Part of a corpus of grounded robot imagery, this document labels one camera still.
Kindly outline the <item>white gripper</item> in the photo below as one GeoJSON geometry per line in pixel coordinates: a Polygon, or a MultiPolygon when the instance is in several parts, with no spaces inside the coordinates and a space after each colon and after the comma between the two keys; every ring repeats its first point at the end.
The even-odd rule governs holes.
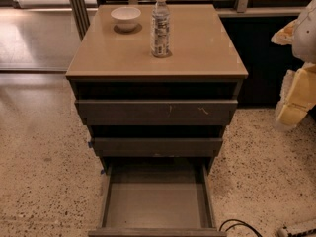
{"type": "MultiPolygon", "coordinates": [[[[304,62],[316,63],[316,0],[312,0],[293,20],[274,33],[271,42],[292,44],[292,53],[304,62]]],[[[316,65],[304,64],[288,70],[276,104],[276,127],[297,127],[316,105],[316,65]]]]}

